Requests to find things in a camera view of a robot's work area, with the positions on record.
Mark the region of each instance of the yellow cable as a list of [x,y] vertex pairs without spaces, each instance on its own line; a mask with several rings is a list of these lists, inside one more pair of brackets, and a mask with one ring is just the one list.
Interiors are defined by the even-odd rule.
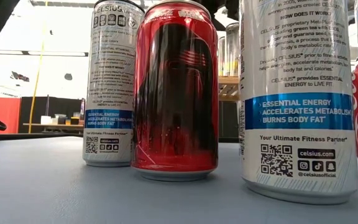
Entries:
[[40,62],[39,62],[38,70],[37,70],[37,78],[35,79],[34,94],[32,95],[32,102],[31,102],[30,120],[29,120],[29,134],[31,133],[32,113],[33,113],[34,104],[35,104],[35,94],[37,92],[38,79],[39,79],[39,76],[40,76],[40,71],[41,71],[41,66],[42,66],[42,56],[44,54],[44,43],[45,43],[46,30],[47,30],[47,23],[46,23],[46,20],[44,20],[44,26],[42,27],[42,43],[41,43]]

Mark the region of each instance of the social media icon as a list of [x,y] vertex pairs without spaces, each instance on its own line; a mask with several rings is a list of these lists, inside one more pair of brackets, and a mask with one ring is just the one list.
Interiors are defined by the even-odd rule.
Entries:
[[326,170],[327,170],[327,172],[335,172],[336,171],[336,162],[335,161],[327,161],[326,162]]
[[310,162],[309,161],[298,161],[298,170],[309,171],[310,170]]
[[324,171],[324,163],[322,161],[313,161],[311,163],[312,170],[315,172],[322,172]]

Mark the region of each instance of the qr code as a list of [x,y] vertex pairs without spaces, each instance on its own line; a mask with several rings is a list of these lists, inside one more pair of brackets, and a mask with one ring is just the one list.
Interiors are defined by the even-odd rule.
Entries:
[[85,153],[98,153],[98,146],[98,137],[86,137]]
[[293,177],[292,146],[261,144],[260,154],[261,173]]

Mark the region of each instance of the table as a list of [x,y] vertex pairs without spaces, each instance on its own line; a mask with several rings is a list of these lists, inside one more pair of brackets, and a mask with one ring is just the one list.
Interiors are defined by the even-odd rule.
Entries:
[[303,205],[251,192],[238,144],[219,167],[186,183],[142,178],[130,167],[89,167],[82,138],[0,141],[0,223],[358,223],[358,192],[342,205]]
[[83,124],[31,124],[31,126],[44,127],[44,132],[49,132],[49,130],[59,130],[61,132],[65,131],[78,131],[80,133],[84,130]]

